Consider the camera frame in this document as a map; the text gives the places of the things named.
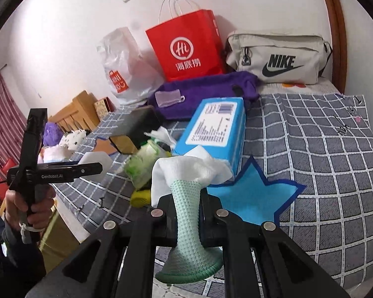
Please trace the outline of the person's left hand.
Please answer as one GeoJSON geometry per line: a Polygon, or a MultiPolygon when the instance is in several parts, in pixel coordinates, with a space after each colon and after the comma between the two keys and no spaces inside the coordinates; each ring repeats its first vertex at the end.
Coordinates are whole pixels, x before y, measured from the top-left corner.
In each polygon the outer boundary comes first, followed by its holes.
{"type": "MultiPolygon", "coordinates": [[[[35,229],[44,229],[52,214],[56,193],[52,186],[44,185],[46,197],[31,207],[32,214],[27,217],[27,222],[35,229]]],[[[4,198],[6,204],[6,222],[15,230],[20,231],[20,218],[22,213],[28,211],[28,205],[21,194],[13,190],[7,190],[4,198]]]]}

